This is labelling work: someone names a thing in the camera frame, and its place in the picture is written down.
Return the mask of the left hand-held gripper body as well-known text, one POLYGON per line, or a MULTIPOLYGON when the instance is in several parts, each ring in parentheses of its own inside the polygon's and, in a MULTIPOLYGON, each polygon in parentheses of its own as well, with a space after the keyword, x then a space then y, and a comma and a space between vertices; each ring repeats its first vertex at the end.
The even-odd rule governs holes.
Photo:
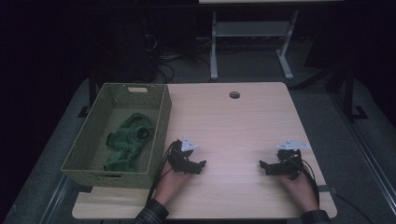
POLYGON ((197 145, 184 135, 181 140, 174 141, 169 148, 168 161, 176 172, 183 172, 186 169, 198 169, 190 165, 190 155, 197 148, 197 145))

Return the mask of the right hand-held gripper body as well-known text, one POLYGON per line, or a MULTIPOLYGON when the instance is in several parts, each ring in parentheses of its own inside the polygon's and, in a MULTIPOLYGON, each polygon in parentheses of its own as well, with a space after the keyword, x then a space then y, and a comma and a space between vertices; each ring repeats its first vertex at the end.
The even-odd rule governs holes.
POLYGON ((284 175, 290 180, 296 179, 304 168, 301 150, 306 148, 310 148, 308 143, 289 139, 276 146, 276 155, 285 169, 284 175))

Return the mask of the green fleece pet garment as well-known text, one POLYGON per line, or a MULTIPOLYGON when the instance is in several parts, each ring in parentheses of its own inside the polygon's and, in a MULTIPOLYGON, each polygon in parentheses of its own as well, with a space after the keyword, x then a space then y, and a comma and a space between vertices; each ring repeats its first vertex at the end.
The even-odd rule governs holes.
POLYGON ((106 145, 114 149, 114 152, 107 159, 104 169, 109 172, 134 173, 134 162, 153 134, 154 127, 149 117, 133 113, 114 133, 107 135, 106 145))

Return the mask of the green woven basket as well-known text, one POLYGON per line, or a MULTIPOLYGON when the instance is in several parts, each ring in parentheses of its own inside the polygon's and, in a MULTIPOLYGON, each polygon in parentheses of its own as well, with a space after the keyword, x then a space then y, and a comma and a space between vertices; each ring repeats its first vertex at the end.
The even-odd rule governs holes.
POLYGON ((83 186, 148 189, 162 169, 172 101, 165 84, 106 83, 99 91, 61 171, 83 186), (132 172, 112 172, 105 164, 115 149, 106 144, 134 113, 153 124, 153 134, 133 160, 132 172))

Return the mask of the person's left hand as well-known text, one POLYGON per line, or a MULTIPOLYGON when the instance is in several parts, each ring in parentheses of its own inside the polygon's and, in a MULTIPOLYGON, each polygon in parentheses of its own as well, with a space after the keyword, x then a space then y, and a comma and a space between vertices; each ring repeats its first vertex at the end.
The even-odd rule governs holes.
POLYGON ((153 199, 166 206, 188 182, 192 174, 180 175, 176 173, 172 169, 171 164, 167 161, 163 167, 161 177, 153 199))

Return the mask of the person's right hand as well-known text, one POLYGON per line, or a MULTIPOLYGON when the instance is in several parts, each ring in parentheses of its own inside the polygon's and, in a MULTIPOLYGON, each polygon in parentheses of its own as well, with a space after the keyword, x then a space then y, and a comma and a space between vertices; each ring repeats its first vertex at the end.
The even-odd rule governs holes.
POLYGON ((284 186, 293 201, 303 212, 319 210, 316 195, 305 174, 299 174, 294 180, 280 175, 277 180, 284 186))

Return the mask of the grey table edge clip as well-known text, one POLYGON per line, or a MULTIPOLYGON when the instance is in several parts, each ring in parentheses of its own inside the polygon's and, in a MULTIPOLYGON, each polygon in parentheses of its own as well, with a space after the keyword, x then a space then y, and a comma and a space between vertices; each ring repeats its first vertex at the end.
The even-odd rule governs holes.
POLYGON ((318 191, 319 192, 330 192, 330 194, 332 194, 332 195, 335 195, 338 193, 338 191, 335 187, 330 187, 328 185, 319 185, 318 191))

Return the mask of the black stand leg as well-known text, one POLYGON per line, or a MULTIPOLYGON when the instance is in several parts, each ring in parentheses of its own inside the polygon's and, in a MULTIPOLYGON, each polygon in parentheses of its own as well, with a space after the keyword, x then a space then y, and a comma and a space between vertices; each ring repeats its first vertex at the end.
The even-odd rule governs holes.
POLYGON ((355 119, 368 119, 367 114, 360 105, 353 105, 354 74, 351 67, 346 70, 344 113, 346 118, 353 122, 355 119))
POLYGON ((97 86, 95 82, 95 75, 94 75, 94 70, 91 70, 88 78, 88 84, 89 84, 89 104, 84 105, 78 114, 79 118, 86 118, 89 115, 89 112, 92 109, 92 106, 94 104, 94 101, 96 99, 96 94, 97 94, 97 86))

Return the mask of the white metal stand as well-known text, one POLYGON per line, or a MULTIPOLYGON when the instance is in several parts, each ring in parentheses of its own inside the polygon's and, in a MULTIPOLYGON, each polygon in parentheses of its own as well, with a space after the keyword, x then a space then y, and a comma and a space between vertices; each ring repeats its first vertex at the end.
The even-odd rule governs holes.
POLYGON ((218 37, 283 37, 283 46, 276 50, 276 57, 287 80, 293 79, 286 53, 299 15, 294 10, 288 21, 218 21, 217 12, 212 13, 211 48, 209 55, 210 79, 219 78, 217 60, 218 37))

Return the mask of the metal floor rail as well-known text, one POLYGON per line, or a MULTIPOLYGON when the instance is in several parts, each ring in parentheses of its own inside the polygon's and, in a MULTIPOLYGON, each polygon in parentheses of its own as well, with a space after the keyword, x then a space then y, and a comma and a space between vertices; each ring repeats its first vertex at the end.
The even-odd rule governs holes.
POLYGON ((39 224, 53 224, 53 221, 62 206, 64 197, 70 185, 71 185, 71 179, 66 175, 62 175, 58 185, 56 186, 55 190, 53 191, 50 197, 49 203, 42 217, 39 220, 39 224))
POLYGON ((375 158, 375 155, 373 154, 369 144, 363 138, 363 135, 361 134, 354 119, 351 119, 347 115, 347 112, 344 110, 344 102, 340 99, 339 96, 334 94, 331 95, 331 99, 336 105, 337 111, 341 114, 344 123, 346 124, 356 144, 358 145, 363 159, 366 162, 370 172, 372 173, 375 183, 378 185, 393 215, 396 216, 396 188, 391 185, 388 177, 386 176, 382 167, 375 158))

